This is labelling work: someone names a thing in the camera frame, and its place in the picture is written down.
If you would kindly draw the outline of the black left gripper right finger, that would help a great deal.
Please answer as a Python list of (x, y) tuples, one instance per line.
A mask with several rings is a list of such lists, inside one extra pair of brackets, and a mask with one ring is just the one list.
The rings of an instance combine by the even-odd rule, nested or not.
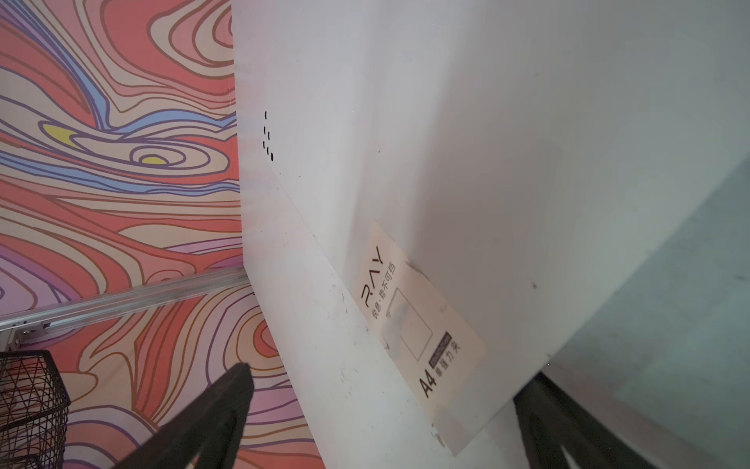
[(532, 468), (652, 468), (545, 374), (514, 398), (525, 455)]

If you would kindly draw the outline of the white and black file folder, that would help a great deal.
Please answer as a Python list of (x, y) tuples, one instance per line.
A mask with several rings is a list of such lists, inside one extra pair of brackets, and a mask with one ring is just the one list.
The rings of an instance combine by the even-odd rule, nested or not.
[(545, 374), (749, 464), (745, 1), (236, 1), (244, 267), (328, 468), (525, 468)]

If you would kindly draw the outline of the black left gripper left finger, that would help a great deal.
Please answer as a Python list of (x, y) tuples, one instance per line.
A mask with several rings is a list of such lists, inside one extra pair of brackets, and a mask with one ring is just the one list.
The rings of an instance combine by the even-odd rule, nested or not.
[(251, 367), (237, 363), (118, 468), (232, 468), (248, 418)]

